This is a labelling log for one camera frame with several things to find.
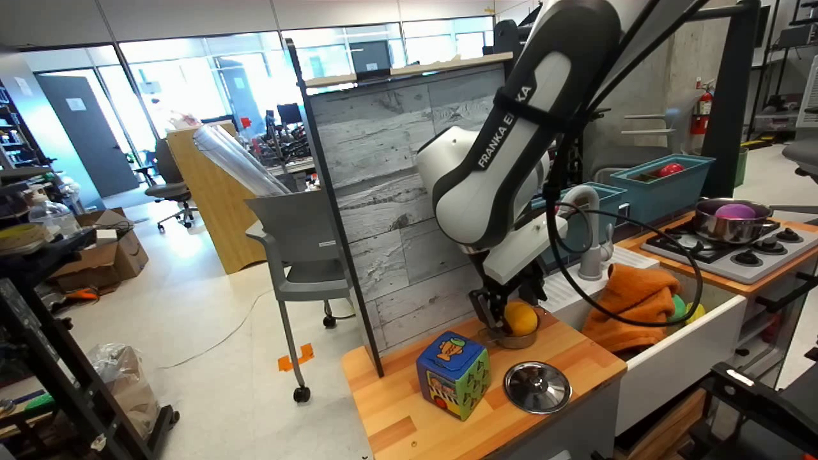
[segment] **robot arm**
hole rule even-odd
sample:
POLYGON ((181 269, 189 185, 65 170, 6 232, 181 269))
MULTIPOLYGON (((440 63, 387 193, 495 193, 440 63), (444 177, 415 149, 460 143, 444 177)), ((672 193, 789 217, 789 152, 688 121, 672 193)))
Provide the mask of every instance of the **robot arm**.
POLYGON ((615 3, 546 3, 483 129, 447 129, 420 149, 417 167, 435 217, 483 277, 483 291, 470 300, 486 325, 503 325, 503 301, 517 290, 530 286, 541 300, 535 260, 550 237, 545 216, 527 213, 540 186, 535 171, 546 170, 550 193, 563 186, 559 155, 554 161, 546 153, 580 135, 592 98, 636 34, 626 28, 640 28, 651 11, 663 11, 658 0, 615 3))

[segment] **red fire extinguisher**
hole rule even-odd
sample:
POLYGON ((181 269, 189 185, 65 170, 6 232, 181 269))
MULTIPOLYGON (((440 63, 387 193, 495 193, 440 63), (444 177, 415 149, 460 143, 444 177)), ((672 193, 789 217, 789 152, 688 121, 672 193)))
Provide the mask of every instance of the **red fire extinguisher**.
POLYGON ((711 113, 713 113, 713 90, 700 81, 696 81, 700 90, 696 99, 696 109, 690 116, 690 152, 700 152, 706 147, 708 126, 711 126, 711 113))

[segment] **plastic container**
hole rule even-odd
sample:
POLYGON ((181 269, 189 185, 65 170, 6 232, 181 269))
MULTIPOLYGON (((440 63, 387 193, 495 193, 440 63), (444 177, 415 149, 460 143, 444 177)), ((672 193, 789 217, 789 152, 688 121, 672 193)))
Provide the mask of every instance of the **plastic container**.
MULTIPOLYGON (((598 246, 603 246, 607 240, 610 240, 610 232, 615 228, 615 217, 610 217, 610 216, 618 216, 618 208, 626 204, 626 189, 610 186, 610 185, 600 185, 600 182, 587 182, 587 186, 595 189, 598 208, 600 208, 600 213, 607 213, 607 216, 598 216, 598 237, 600 237, 598 246)), ((578 213, 578 216, 567 217, 566 246, 572 249, 572 251, 580 251, 580 249, 590 246, 590 228, 587 228, 586 216, 578 213)), ((569 253, 566 249, 559 249, 559 253, 563 253, 566 263, 572 263, 572 260, 580 258, 580 253, 569 253)), ((545 265, 558 265, 553 249, 546 249, 541 253, 541 263, 545 265)))
POLYGON ((626 171, 610 175, 610 185, 626 189, 632 217, 640 223, 658 223, 686 209, 700 199, 713 159, 672 153, 626 171), (658 177, 663 167, 681 163, 682 171, 658 177))

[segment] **metal shelving rack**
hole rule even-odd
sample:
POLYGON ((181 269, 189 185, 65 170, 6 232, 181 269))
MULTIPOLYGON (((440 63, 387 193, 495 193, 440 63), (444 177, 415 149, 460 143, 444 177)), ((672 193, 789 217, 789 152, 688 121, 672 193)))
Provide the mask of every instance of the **metal shelving rack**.
POLYGON ((53 397, 56 408, 76 424, 93 452, 114 460, 154 460, 160 454, 169 430, 180 421, 180 412, 163 407, 152 438, 143 440, 68 329, 51 316, 33 291, 35 282, 48 277, 88 237, 76 235, 44 249, 35 258, 3 263, 0 325, 22 346, 29 370, 53 397))

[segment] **stove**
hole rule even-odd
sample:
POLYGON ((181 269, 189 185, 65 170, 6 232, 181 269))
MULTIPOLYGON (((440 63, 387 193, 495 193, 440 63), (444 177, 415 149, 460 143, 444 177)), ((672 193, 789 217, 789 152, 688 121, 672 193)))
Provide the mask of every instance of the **stove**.
POLYGON ((672 260, 688 260, 677 249, 682 246, 699 263, 700 272, 711 272, 723 278, 742 283, 754 283, 773 272, 787 265, 818 246, 818 235, 800 232, 793 228, 766 230, 760 240, 748 246, 718 246, 699 235, 699 223, 682 223, 665 230, 668 235, 655 235, 644 244, 649 253, 659 253, 672 260))

